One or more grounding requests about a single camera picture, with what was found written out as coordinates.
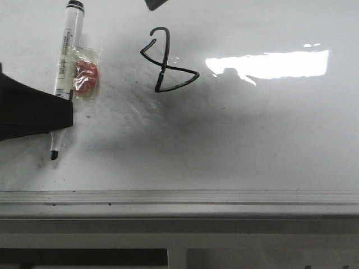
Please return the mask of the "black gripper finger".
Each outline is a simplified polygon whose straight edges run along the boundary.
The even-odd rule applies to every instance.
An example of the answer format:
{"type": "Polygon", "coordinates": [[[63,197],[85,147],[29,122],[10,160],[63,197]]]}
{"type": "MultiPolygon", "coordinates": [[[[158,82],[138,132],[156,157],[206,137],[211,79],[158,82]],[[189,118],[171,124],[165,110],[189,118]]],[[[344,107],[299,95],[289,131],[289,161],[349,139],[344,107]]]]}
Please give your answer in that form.
{"type": "Polygon", "coordinates": [[[150,11],[155,11],[168,0],[145,0],[145,4],[150,11]]]}
{"type": "Polygon", "coordinates": [[[36,90],[1,73],[2,141],[72,125],[71,101],[36,90]]]}

